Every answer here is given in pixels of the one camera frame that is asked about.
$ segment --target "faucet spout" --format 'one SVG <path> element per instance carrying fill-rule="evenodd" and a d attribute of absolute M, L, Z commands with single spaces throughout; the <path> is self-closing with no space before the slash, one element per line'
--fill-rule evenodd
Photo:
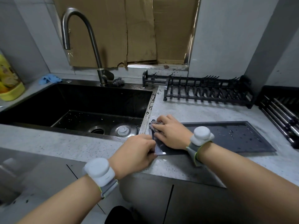
<path fill-rule="evenodd" d="M 92 48 L 95 53 L 95 60 L 97 61 L 97 67 L 98 67 L 97 73 L 99 75 L 101 85 L 108 84 L 107 77 L 104 75 L 104 68 L 102 67 L 102 62 L 101 62 L 101 58 L 99 55 L 99 51 L 97 49 L 97 43 L 95 41 L 95 34 L 93 32 L 92 26 L 91 26 L 90 22 L 88 21 L 88 19 L 86 18 L 86 16 L 84 14 L 82 14 L 78 9 L 67 8 L 66 12 L 64 13 L 64 15 L 62 17 L 61 29 L 62 29 L 63 47 L 65 49 L 71 49 L 70 37 L 69 37 L 69 19 L 72 15 L 76 15 L 76 16 L 80 17 L 81 20 L 83 20 L 83 22 L 85 23 L 87 30 L 88 30 L 89 37 L 90 37 L 90 41 L 92 43 Z"/>

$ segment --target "brown cardboard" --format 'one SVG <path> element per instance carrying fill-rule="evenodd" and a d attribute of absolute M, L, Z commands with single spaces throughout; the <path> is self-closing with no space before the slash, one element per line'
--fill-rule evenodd
<path fill-rule="evenodd" d="M 79 9 L 90 21 L 103 67 L 126 64 L 127 27 L 125 0 L 54 0 L 59 17 L 67 7 Z M 69 21 L 70 64 L 97 67 L 87 28 L 77 16 Z"/>
<path fill-rule="evenodd" d="M 128 62 L 156 60 L 152 0 L 125 0 Z"/>
<path fill-rule="evenodd" d="M 198 0 L 153 0 L 157 60 L 183 64 Z"/>

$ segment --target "wrist strap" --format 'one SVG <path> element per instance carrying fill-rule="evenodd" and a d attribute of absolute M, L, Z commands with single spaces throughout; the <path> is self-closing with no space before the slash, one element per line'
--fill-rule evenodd
<path fill-rule="evenodd" d="M 200 167 L 200 166 L 202 166 L 203 164 L 202 164 L 202 162 L 200 162 L 198 159 L 197 159 L 197 153 L 198 153 L 198 151 L 201 149 L 201 147 L 203 146 L 203 145 L 205 145 L 206 143 L 208 143 L 208 142 L 211 142 L 212 140 L 210 140 L 210 141 L 207 141 L 207 142 L 205 142 L 205 143 L 203 143 L 201 146 L 197 146 L 197 145 L 195 145 L 195 144 L 193 144 L 192 142 L 190 142 L 190 144 L 188 145 L 188 147 L 186 147 L 187 148 L 187 152 L 189 153 L 189 155 L 191 156 L 191 158 L 192 158 L 192 161 L 195 163 L 195 166 L 197 166 L 197 167 Z"/>
<path fill-rule="evenodd" d="M 107 185 L 99 187 L 102 199 L 105 199 L 118 185 L 118 180 L 112 179 Z"/>

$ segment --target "scrubbing cloth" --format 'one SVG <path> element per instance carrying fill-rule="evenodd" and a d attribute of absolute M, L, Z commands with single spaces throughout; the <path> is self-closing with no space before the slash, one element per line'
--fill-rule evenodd
<path fill-rule="evenodd" d="M 121 87 L 125 85 L 125 81 L 122 78 L 117 78 L 113 80 L 113 85 L 117 87 Z"/>
<path fill-rule="evenodd" d="M 42 77 L 38 83 L 40 85 L 43 85 L 43 84 L 47 84 L 48 82 L 55 83 L 55 82 L 61 82 L 61 81 L 62 81 L 62 79 L 58 78 L 56 75 L 47 74 L 44 77 Z"/>
<path fill-rule="evenodd" d="M 153 124 L 164 124 L 162 121 L 157 122 L 155 119 L 151 120 L 151 122 L 149 123 L 149 128 L 154 131 L 155 133 L 160 133 L 161 131 L 157 130 L 156 128 L 154 128 L 152 125 Z"/>

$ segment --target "gray drain tray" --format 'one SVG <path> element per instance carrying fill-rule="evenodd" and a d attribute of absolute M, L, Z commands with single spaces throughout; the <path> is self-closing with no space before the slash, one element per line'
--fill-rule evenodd
<path fill-rule="evenodd" d="M 247 121 L 226 122 L 190 122 L 182 123 L 191 132 L 196 127 L 206 126 L 215 135 L 214 143 L 233 152 L 276 152 L 270 143 L 260 135 Z M 155 153 L 157 155 L 187 154 L 184 150 L 175 150 L 167 147 L 163 142 L 154 137 L 156 141 Z"/>

